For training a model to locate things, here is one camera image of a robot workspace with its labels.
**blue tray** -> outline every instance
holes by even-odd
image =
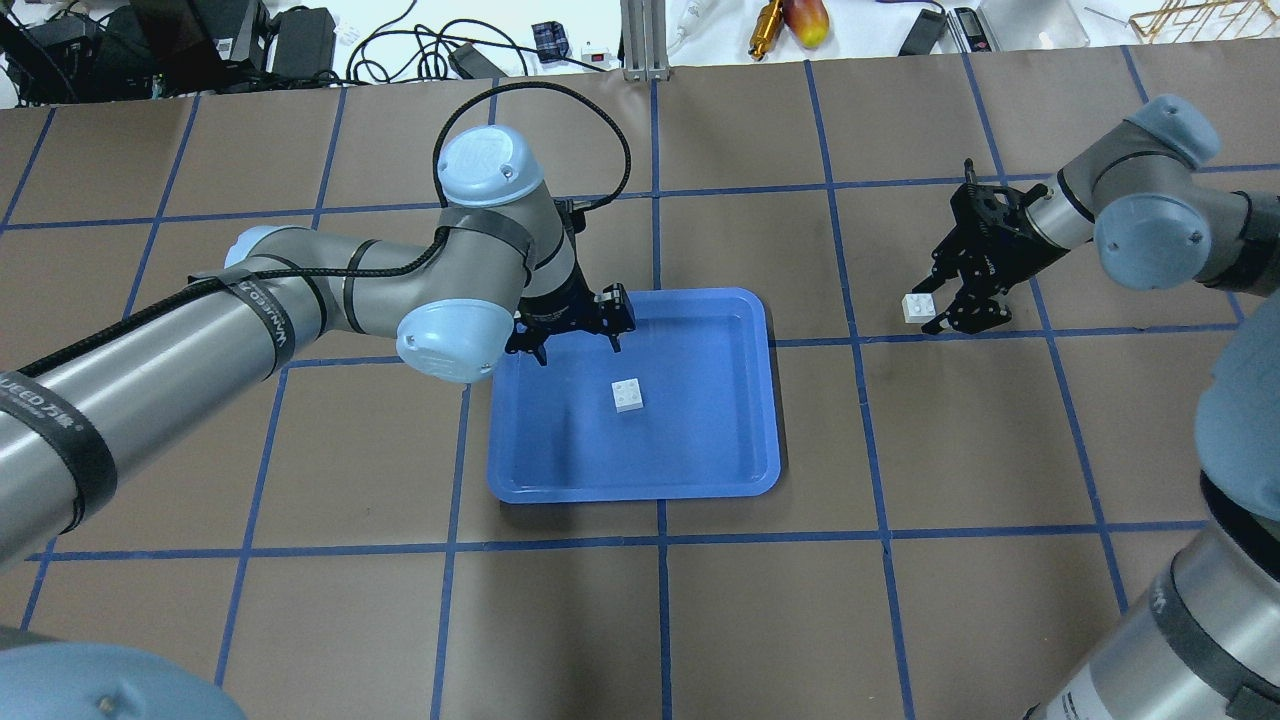
[[[741,288],[632,292],[614,354],[588,333],[547,341],[548,366],[493,377],[489,488],[504,502],[741,497],[782,471],[764,307]],[[618,413],[612,383],[644,407]]]

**blue plastic tray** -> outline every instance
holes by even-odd
[[[493,377],[489,488],[506,502],[760,495],[782,464],[764,307],[741,288],[631,293],[622,352],[588,333]],[[644,407],[618,413],[612,383]]]

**white cube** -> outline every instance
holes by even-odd
[[[613,383],[613,407],[618,413],[644,407],[644,400],[640,397],[640,380],[631,378]]]
[[[927,292],[908,293],[902,296],[902,322],[911,324],[928,323],[937,315],[933,307],[933,296]]]

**dish rack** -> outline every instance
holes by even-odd
[[[1267,0],[1166,0],[1158,10],[1129,18],[1147,45],[1271,37],[1280,29]]]

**light blue cap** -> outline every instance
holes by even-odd
[[[454,383],[488,378],[516,322],[485,300],[453,297],[411,310],[396,328],[396,352],[411,368]]]
[[[513,202],[543,183],[543,167],[521,135],[506,126],[480,126],[454,137],[436,165],[449,202],[493,208]]]
[[[0,652],[0,708],[23,720],[244,720],[223,691],[159,655],[70,642]]]
[[[1208,163],[1222,150],[1222,140],[1194,105],[1176,95],[1161,95],[1125,118],[1172,147],[1192,168]]]
[[[1107,205],[1093,228],[1102,269],[1132,290],[1181,284],[1204,268],[1212,238],[1190,205],[1138,192]]]
[[[1240,507],[1280,521],[1280,295],[1240,324],[1196,410],[1204,474]]]
[[[283,231],[287,228],[297,228],[300,231],[306,229],[298,225],[253,225],[248,228],[236,238],[236,245],[232,245],[230,250],[227,251],[227,263],[223,266],[230,268],[236,263],[244,260],[248,258],[248,254],[253,251],[253,247],[256,247],[259,242],[262,242],[262,238],[275,231]]]

